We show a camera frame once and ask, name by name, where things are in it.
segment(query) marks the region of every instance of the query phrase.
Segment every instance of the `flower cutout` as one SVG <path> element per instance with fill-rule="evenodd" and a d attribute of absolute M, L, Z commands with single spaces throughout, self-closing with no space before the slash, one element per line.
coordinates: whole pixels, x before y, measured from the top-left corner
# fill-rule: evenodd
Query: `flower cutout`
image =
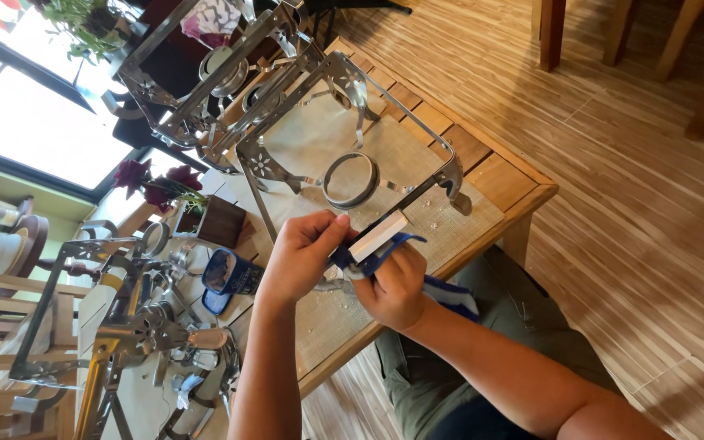
<path fill-rule="evenodd" d="M 260 175 L 261 175 L 262 177 L 265 177 L 265 170 L 268 170 L 269 172 L 272 172 L 272 171 L 273 171 L 273 170 L 271 170 L 269 167 L 266 167 L 266 166 L 265 166 L 266 164 L 268 164 L 268 163 L 271 161 L 271 159 L 266 158 L 266 159 L 263 160 L 263 158 L 262 158 L 262 153 L 260 153 L 260 156 L 259 156 L 257 159 L 255 159 L 255 158 L 252 157 L 252 160 L 251 160 L 251 161 L 256 164 L 256 165 L 254 165 L 254 167 L 252 168 L 252 171 L 253 171 L 253 172 L 257 172 L 257 170 L 260 170 Z"/>

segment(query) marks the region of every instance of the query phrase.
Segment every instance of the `lap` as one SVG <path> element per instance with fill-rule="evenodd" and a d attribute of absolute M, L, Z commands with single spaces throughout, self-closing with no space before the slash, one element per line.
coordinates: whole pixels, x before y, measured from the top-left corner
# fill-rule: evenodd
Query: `lap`
<path fill-rule="evenodd" d="M 481 325 L 620 394 L 588 340 L 570 328 L 555 301 L 501 249 L 485 251 L 455 280 L 472 290 Z M 376 347 L 405 438 L 423 438 L 445 415 L 477 395 L 451 365 L 392 330 L 376 340 Z"/>

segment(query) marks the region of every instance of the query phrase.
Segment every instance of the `metal ring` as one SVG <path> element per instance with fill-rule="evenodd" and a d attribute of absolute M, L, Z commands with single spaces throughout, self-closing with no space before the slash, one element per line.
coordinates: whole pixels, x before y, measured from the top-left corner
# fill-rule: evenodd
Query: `metal ring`
<path fill-rule="evenodd" d="M 360 194 L 358 194 L 357 196 L 352 196 L 349 199 L 333 199 L 330 195 L 328 195 L 328 184 L 330 183 L 330 178 L 332 177 L 333 172 L 336 170 L 336 168 L 339 167 L 339 165 L 355 157 L 363 157 L 368 162 L 368 182 L 366 184 L 366 187 L 363 189 L 363 191 L 361 191 Z M 335 207 L 336 209 L 340 209 L 342 211 L 348 211 L 349 209 L 363 205 L 371 197 L 371 195 L 374 194 L 374 190 L 376 189 L 377 185 L 379 185 L 379 165 L 377 165 L 371 157 L 363 153 L 353 151 L 351 153 L 347 153 L 339 157 L 338 159 L 336 159 L 336 161 L 330 164 L 327 173 L 325 173 L 325 178 L 322 180 L 322 193 L 325 194 L 325 198 L 328 200 L 330 206 Z"/>
<path fill-rule="evenodd" d="M 149 238 L 151 238 L 151 235 L 153 235 L 157 229 L 160 230 L 159 239 L 156 241 L 154 247 L 149 249 Z M 141 239 L 143 241 L 143 246 L 146 247 L 145 251 L 143 251 L 143 257 L 154 258 L 156 255 L 159 255 L 167 245 L 167 239 L 169 238 L 170 228 L 167 227 L 166 223 L 158 222 L 150 224 L 149 227 L 145 229 L 143 238 Z"/>

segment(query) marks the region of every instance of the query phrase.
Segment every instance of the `dark red flower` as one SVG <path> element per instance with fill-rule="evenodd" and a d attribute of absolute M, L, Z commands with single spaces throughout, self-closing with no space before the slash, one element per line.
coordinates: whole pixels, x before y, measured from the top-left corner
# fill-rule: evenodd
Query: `dark red flower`
<path fill-rule="evenodd" d="M 127 188 L 127 198 L 140 189 L 144 181 L 150 179 L 151 159 L 142 164 L 137 161 L 124 161 L 118 165 L 118 172 L 113 175 L 116 183 L 113 188 Z"/>
<path fill-rule="evenodd" d="M 143 196 L 147 204 L 158 207 L 162 214 L 170 210 L 171 199 L 164 189 L 153 185 L 146 185 Z"/>
<path fill-rule="evenodd" d="M 202 189 L 202 184 L 197 180 L 197 176 L 199 175 L 199 172 L 191 172 L 191 166 L 181 165 L 180 167 L 170 168 L 164 176 L 178 183 L 189 186 L 195 191 L 200 191 Z"/>

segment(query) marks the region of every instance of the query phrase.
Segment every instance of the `potted plant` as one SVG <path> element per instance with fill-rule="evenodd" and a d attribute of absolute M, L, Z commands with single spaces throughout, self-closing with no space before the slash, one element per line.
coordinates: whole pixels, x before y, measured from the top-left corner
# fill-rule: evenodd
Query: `potted plant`
<path fill-rule="evenodd" d="M 202 195 L 200 173 L 192 173 L 189 165 L 172 167 L 154 178 L 151 159 L 142 164 L 125 161 L 113 175 L 114 188 L 127 188 L 127 198 L 140 191 L 145 202 L 155 205 L 162 213 L 183 204 L 173 236 L 182 237 L 231 249 L 238 244 L 246 211 L 214 195 Z"/>
<path fill-rule="evenodd" d="M 124 44 L 132 35 L 122 11 L 106 0 L 31 0 L 56 31 L 72 40 L 67 58 L 79 56 L 99 62 Z"/>

